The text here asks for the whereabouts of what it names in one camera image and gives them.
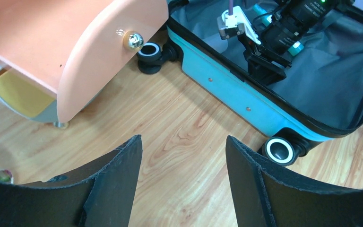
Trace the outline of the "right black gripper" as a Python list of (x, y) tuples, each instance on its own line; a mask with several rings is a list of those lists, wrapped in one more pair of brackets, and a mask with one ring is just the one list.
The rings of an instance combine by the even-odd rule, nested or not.
[(248, 73), (257, 82), (271, 85), (286, 79), (283, 68), (292, 66), (289, 52), (313, 26), (309, 12), (263, 13), (253, 19), (243, 14), (242, 44)]

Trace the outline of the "round pastel drawer cabinet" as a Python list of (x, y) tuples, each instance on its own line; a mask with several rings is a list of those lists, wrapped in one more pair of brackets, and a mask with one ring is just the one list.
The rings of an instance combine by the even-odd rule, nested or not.
[(0, 103), (67, 127), (167, 19), (165, 0), (0, 0)]

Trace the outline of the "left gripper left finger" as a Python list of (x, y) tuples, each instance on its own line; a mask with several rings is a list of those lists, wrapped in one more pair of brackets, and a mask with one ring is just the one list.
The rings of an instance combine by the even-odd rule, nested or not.
[(135, 135), (47, 182), (0, 182), (0, 227), (126, 227), (142, 160)]

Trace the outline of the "pink and teal kids suitcase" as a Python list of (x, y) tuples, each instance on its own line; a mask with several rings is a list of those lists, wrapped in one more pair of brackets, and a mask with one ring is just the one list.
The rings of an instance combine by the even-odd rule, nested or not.
[(245, 47), (229, 38), (231, 52), (218, 53), (203, 39), (219, 33), (217, 18), (240, 6), (249, 19), (259, 4), (266, 11), (277, 0), (172, 0), (164, 27), (167, 42), (146, 43), (138, 68), (157, 73), (167, 61), (257, 128), (268, 140), (261, 153), (282, 166), (320, 143), (344, 137), (363, 125), (363, 0), (330, 11), (305, 34), (304, 49), (285, 69), (286, 79), (263, 85), (248, 74)]

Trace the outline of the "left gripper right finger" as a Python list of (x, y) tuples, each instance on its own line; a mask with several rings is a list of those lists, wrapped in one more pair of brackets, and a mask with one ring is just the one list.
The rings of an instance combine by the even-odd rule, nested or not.
[(225, 156), (238, 226), (363, 227), (363, 189), (296, 173), (233, 136)]

